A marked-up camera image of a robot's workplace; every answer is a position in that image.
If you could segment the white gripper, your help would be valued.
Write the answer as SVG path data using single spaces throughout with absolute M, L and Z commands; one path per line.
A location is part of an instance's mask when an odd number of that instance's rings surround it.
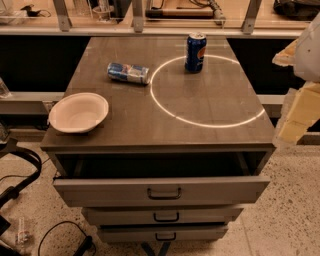
M 299 90 L 290 88 L 284 98 L 275 131 L 277 145 L 295 145 L 307 129 L 320 119 L 320 13 L 272 59 L 272 63 L 294 65 L 294 74 L 306 82 Z

